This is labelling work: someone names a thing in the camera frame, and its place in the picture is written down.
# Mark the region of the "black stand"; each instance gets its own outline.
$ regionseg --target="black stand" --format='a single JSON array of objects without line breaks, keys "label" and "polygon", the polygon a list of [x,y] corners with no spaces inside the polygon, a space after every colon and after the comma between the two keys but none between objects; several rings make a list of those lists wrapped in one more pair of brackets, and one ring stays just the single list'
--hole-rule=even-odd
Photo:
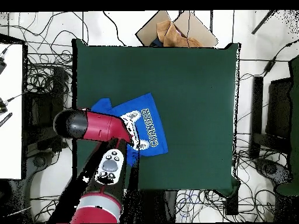
[{"label": "black stand", "polygon": [[260,29],[260,27],[268,20],[268,18],[270,18],[275,12],[276,12],[276,10],[270,10],[267,13],[267,15],[260,21],[260,23],[254,29],[254,31],[252,31],[252,34],[255,34]]}]

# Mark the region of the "brown paper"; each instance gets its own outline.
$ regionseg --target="brown paper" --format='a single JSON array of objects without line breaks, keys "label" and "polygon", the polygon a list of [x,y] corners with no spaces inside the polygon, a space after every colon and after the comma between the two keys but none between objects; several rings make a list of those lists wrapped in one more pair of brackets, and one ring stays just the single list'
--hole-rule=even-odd
[{"label": "brown paper", "polygon": [[202,47],[195,38],[180,35],[171,21],[157,23],[157,35],[164,47]]}]

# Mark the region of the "white floor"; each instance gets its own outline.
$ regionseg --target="white floor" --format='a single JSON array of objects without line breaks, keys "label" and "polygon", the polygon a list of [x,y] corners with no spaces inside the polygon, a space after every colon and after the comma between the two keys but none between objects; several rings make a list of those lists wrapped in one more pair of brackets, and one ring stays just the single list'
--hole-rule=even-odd
[{"label": "white floor", "polygon": [[[264,15],[268,10],[214,10],[213,18],[213,33],[218,38],[219,43],[216,47],[224,48],[227,44],[231,43],[241,43],[241,54],[240,54],[240,76],[245,73],[249,74],[261,74],[267,61],[274,57],[274,55],[281,49],[285,44],[294,41],[298,38],[298,30],[296,28],[296,20],[293,19],[292,15],[288,11],[280,10],[275,14],[267,23],[265,23],[255,35],[252,35],[252,30],[256,25],[262,20]],[[148,21],[155,13],[155,10],[151,11],[135,11],[135,12],[106,12],[117,24],[119,30],[120,39],[127,46],[141,46],[141,43],[136,38],[136,31],[141,28],[146,21]],[[174,20],[178,16],[178,11],[168,12],[171,19]],[[39,13],[11,13],[9,20],[9,35],[20,39],[23,38],[23,34],[16,27],[18,22],[22,27],[29,27],[29,30],[33,33],[39,34],[43,31],[45,25],[50,20],[52,12],[39,12]],[[206,27],[210,28],[210,11],[208,10],[196,10],[195,15],[203,22]],[[87,27],[82,25],[81,19],[84,19]],[[0,19],[1,25],[7,25],[5,20]],[[33,42],[43,42],[40,45],[37,43],[31,43],[29,46],[30,55],[38,60],[38,56],[32,53],[46,53],[51,54],[50,46],[46,43],[51,44],[56,35],[63,31],[68,30],[75,34],[79,39],[84,39],[89,45],[115,45],[121,46],[121,43],[116,37],[116,29],[114,24],[104,16],[102,12],[68,12],[62,13],[60,15],[54,16],[51,25],[48,28],[48,33],[46,31],[42,32],[41,36],[32,35],[30,32],[25,33],[27,41]],[[0,27],[0,33],[8,34],[7,27]],[[72,52],[71,39],[74,38],[73,34],[63,31],[55,40],[53,49],[56,53],[62,53],[64,50]],[[290,76],[287,61],[291,60],[298,55],[299,43],[285,48],[277,57],[277,62],[271,72],[264,79],[264,97],[263,104],[268,101],[267,90],[269,83],[272,80],[286,78]],[[50,59],[54,59],[54,56],[48,55]],[[248,114],[251,110],[251,86],[252,77],[240,81],[240,93],[239,93],[239,107],[238,107],[238,118],[241,118],[245,114]],[[263,109],[263,131],[265,131],[267,107]],[[239,133],[249,133],[249,121],[250,116],[243,118],[237,126]],[[238,135],[239,139],[248,141],[249,135]],[[247,143],[238,140],[238,146],[247,146]],[[42,196],[52,196],[60,195],[63,191],[66,183],[71,177],[71,166],[72,158],[71,151],[69,149],[64,149],[60,153],[60,158],[58,162],[40,172],[35,178],[32,185],[32,197],[42,197]],[[244,182],[252,189],[253,193],[256,193],[261,189],[272,190],[273,187],[269,180],[258,175],[253,168],[248,166],[246,170],[240,169],[239,176]],[[240,198],[250,197],[250,190],[246,185],[241,185],[239,190]],[[262,192],[257,196],[257,199],[261,204],[267,204],[267,202],[274,204],[274,198],[268,192]],[[249,210],[252,209],[252,200],[247,203],[249,205],[241,205],[244,201],[240,202],[239,210]],[[42,207],[46,206],[48,201],[33,202],[33,212],[38,213]],[[188,213],[177,214],[177,222],[190,222],[194,217],[194,222],[222,222],[222,216],[220,213],[205,205],[196,204],[194,210],[188,215]],[[40,219],[47,219],[49,216],[43,214]],[[255,216],[243,215],[248,221],[253,221]]]}]

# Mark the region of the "black border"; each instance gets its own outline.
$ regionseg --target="black border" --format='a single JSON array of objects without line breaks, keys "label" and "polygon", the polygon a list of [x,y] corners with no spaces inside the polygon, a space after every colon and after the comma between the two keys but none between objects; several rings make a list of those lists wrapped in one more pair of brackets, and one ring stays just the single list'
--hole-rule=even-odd
[{"label": "black border", "polygon": [[[28,46],[26,45],[24,40],[20,40],[18,38],[14,38],[11,36],[7,36],[5,34],[0,34],[0,43],[2,44],[20,44],[22,45],[22,93],[25,92],[25,85],[27,84],[27,74],[28,74]],[[22,154],[21,154],[21,180],[26,178],[26,152],[27,152],[27,142],[26,136],[24,132],[25,127],[25,119],[27,118],[27,114],[25,112],[25,97],[22,97]]]}]

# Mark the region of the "table surface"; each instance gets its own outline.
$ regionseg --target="table surface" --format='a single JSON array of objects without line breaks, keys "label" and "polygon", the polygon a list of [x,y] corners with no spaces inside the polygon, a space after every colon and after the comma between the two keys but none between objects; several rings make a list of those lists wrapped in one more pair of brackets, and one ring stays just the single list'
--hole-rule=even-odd
[{"label": "table surface", "polygon": [[[77,49],[78,107],[104,97],[116,106],[153,95],[169,152],[141,158],[140,189],[232,189],[237,44],[217,50],[85,47],[77,41]],[[78,141],[78,166],[92,151],[88,142]]]},{"label": "table surface", "polygon": [[[0,44],[0,53],[7,46]],[[7,66],[0,74],[0,97],[3,101],[22,93],[22,45],[10,46],[4,61]],[[0,127],[0,179],[21,179],[22,97],[12,100],[7,109],[0,115],[0,121],[9,113],[13,115]]]}]

